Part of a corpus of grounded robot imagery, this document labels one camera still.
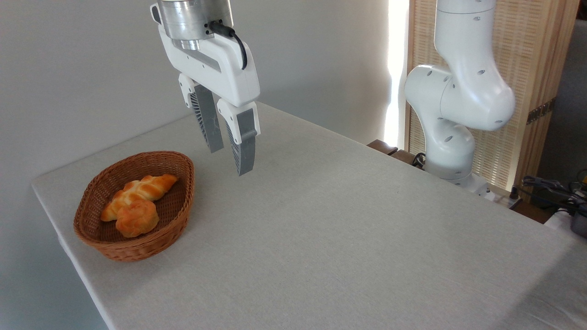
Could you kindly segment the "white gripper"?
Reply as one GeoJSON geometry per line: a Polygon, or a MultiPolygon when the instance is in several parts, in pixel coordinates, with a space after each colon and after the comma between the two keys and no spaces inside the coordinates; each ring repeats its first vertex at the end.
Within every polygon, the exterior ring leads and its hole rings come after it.
{"type": "Polygon", "coordinates": [[[252,171],[260,134],[259,80],[251,50],[235,37],[230,4],[152,4],[150,13],[211,153],[223,149],[217,106],[224,117],[239,176],[252,171]]]}

